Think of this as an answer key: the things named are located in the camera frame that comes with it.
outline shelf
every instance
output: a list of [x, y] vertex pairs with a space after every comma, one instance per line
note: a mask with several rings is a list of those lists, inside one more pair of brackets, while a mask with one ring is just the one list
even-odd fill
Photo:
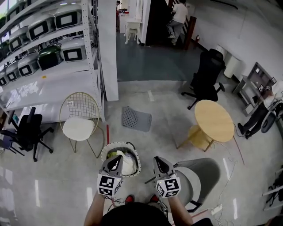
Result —
[[88, 71], [77, 72], [65, 79], [33, 82], [11, 91], [6, 104], [7, 110], [15, 110], [33, 105], [63, 102], [75, 92], [85, 92], [96, 98], [92, 79]]
[[102, 110], [104, 111], [104, 93], [102, 93], [101, 95], [101, 106], [102, 106]]
[[37, 11], [39, 8], [44, 7], [45, 5], [52, 4], [53, 2], [56, 1], [37, 0], [33, 4], [29, 5], [21, 12], [19, 12], [17, 15], [15, 15], [12, 19], [10, 19], [7, 23], [5, 23], [3, 27], [1, 27], [0, 36], [2, 37], [3, 35], [5, 35], [10, 29], [12, 29], [14, 26], [19, 24], [24, 19], [26, 19], [28, 16], [30, 16], [33, 12]]
[[25, 45], [24, 47], [18, 49], [17, 51], [13, 52], [11, 55], [9, 55], [8, 57], [6, 57], [4, 60], [2, 60], [0, 62], [0, 67], [3, 66], [5, 63], [7, 63], [8, 61], [12, 60], [13, 58], [15, 58], [16, 56], [18, 56], [19, 54], [27, 51], [28, 49], [31, 49], [32, 47], [38, 46], [41, 43], [44, 43], [46, 41], [49, 41], [51, 39], [63, 36], [63, 35], [67, 35], [70, 33], [74, 33], [74, 32], [79, 32], [83, 30], [83, 25], [77, 25], [77, 26], [73, 26], [73, 27], [68, 27], [68, 28], [64, 28], [61, 30], [55, 30], [51, 33], [48, 33], [47, 35], [38, 38], [34, 41], [31, 41], [29, 44]]
[[30, 83], [59, 80], [68, 77], [71, 73], [86, 71], [88, 69], [89, 67], [87, 59], [74, 62], [63, 61], [55, 67], [49, 68], [44, 71], [39, 69], [30, 76], [20, 77], [18, 80], [10, 82], [8, 85], [3, 87], [3, 92], [1, 92], [0, 95], [4, 95], [16, 88], [28, 85]]
[[35, 107], [36, 108], [35, 114], [42, 115], [42, 123], [53, 123], [53, 122], [59, 122], [60, 120], [61, 122], [64, 122], [69, 118], [70, 113], [69, 113], [68, 105], [67, 104], [63, 105], [61, 110], [61, 118], [59, 120], [59, 114], [60, 114], [62, 102], [25, 107], [23, 108], [19, 119], [21, 120], [23, 115], [28, 115], [31, 111], [31, 108]]

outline power strip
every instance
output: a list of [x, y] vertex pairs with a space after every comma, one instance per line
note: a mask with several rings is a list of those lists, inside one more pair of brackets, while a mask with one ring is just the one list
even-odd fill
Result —
[[210, 213], [211, 215], [214, 215], [216, 213], [218, 213], [220, 210], [222, 210], [223, 206], [222, 204], [220, 204], [219, 206], [215, 207]]

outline round wooden table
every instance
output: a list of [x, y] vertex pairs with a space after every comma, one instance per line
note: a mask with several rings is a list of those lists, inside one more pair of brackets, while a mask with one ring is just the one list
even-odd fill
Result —
[[195, 106], [195, 118], [198, 124], [191, 127], [188, 138], [177, 149], [190, 141], [206, 151], [214, 141], [227, 142], [232, 139], [233, 121], [220, 104], [210, 100], [198, 102]]

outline white cloth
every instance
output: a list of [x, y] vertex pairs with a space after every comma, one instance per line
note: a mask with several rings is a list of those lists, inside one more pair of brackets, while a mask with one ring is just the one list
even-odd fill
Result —
[[265, 100], [264, 100], [264, 106], [268, 109], [270, 107], [270, 105], [274, 102], [274, 101], [279, 101], [280, 99], [282, 99], [282, 93], [283, 93], [283, 81], [280, 80], [278, 82], [276, 82], [273, 86], [272, 86], [272, 92], [273, 92], [273, 96], [268, 96]]
[[134, 174], [137, 171], [135, 159], [125, 156], [123, 152], [117, 151], [117, 155], [123, 156], [123, 168], [122, 175], [129, 176]]
[[179, 23], [185, 23], [186, 16], [187, 16], [187, 8], [184, 4], [175, 4], [173, 11], [175, 11], [175, 15], [173, 17], [173, 20], [179, 22]]

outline wooden table leg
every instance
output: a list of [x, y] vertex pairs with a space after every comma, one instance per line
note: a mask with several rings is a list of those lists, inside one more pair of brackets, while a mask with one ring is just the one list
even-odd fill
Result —
[[192, 134], [190, 135], [184, 142], [182, 142], [178, 147], [177, 149], [179, 149], [180, 147], [184, 146], [186, 143], [188, 143], [190, 141], [190, 139], [192, 137], [194, 137], [198, 132], [200, 131], [200, 128], [198, 127], [198, 129]]
[[212, 143], [214, 142], [214, 140], [211, 140], [211, 142], [209, 143], [209, 145], [207, 146], [207, 148], [206, 148], [206, 150], [205, 151], [207, 151], [208, 150], [208, 148], [210, 148], [211, 147], [211, 145], [212, 145]]

